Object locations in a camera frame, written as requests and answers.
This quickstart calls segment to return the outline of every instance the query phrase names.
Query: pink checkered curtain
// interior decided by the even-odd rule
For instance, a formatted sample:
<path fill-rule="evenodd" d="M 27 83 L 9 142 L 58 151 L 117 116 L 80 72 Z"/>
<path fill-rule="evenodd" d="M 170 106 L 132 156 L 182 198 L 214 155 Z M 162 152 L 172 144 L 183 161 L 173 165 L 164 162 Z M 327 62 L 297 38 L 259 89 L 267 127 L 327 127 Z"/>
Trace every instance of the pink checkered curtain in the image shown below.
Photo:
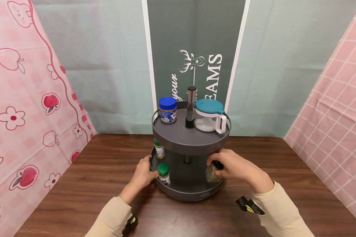
<path fill-rule="evenodd" d="M 13 236 L 96 134 L 32 3 L 0 0 L 0 236 Z"/>
<path fill-rule="evenodd" d="M 356 16 L 285 140 L 356 217 Z"/>

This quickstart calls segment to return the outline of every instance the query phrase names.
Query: gray turntable organizer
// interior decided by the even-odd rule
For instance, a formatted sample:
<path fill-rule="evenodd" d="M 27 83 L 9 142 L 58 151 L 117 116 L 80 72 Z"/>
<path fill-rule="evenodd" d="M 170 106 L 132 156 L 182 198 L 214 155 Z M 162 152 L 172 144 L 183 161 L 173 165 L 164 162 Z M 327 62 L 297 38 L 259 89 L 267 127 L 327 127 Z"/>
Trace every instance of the gray turntable organizer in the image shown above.
<path fill-rule="evenodd" d="M 169 166 L 171 185 L 167 187 L 155 179 L 157 186 L 172 198 L 194 202 L 215 194 L 224 182 L 223 179 L 218 183 L 207 182 L 206 160 L 210 153 L 225 144 L 231 130 L 231 120 L 225 114 L 228 123 L 224 134 L 201 132 L 196 128 L 186 129 L 186 108 L 186 101 L 177 102 L 176 122 L 173 124 L 162 123 L 159 115 L 154 120 L 152 118 L 153 135 L 165 148 L 165 158 L 156 158 L 156 150 L 153 148 L 150 166 L 154 171 L 159 164 L 166 163 Z"/>

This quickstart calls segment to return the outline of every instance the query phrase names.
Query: person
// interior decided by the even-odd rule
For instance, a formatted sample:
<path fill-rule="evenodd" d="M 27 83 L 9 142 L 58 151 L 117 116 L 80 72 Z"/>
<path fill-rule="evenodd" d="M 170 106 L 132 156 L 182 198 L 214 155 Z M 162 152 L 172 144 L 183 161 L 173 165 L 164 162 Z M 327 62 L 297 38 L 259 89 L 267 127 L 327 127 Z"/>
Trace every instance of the person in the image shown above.
<path fill-rule="evenodd" d="M 158 177 L 150 171 L 150 155 L 141 159 L 131 181 L 118 197 L 112 198 L 102 209 L 86 237 L 121 237 L 123 227 L 131 215 L 131 202 L 141 189 Z M 208 157 L 207 165 L 218 160 L 223 170 L 214 175 L 244 181 L 252 188 L 252 200 L 265 214 L 258 215 L 261 225 L 273 237 L 314 237 L 303 221 L 297 207 L 283 187 L 252 162 L 229 149 L 221 149 Z"/>

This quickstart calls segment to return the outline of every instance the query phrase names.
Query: teal fabric backdrop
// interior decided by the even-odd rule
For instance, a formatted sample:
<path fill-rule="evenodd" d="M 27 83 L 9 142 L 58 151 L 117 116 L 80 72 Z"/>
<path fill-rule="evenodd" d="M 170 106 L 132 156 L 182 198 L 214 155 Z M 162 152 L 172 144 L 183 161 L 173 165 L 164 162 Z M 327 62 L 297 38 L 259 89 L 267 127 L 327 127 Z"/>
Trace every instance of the teal fabric backdrop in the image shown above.
<path fill-rule="evenodd" d="M 33 2 L 96 130 L 150 134 L 142 1 Z M 229 100 L 231 134 L 283 137 L 355 12 L 356 0 L 252 0 Z"/>

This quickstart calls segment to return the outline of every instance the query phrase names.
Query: dark green banner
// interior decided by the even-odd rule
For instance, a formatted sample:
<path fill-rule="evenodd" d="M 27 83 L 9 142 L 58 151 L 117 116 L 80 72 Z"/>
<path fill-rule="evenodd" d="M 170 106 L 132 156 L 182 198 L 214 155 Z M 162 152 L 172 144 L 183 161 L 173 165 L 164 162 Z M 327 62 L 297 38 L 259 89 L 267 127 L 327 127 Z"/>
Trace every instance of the dark green banner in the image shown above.
<path fill-rule="evenodd" d="M 195 85 L 196 99 L 225 105 L 245 0 L 147 0 L 147 5 L 154 100 L 186 100 L 187 87 Z"/>

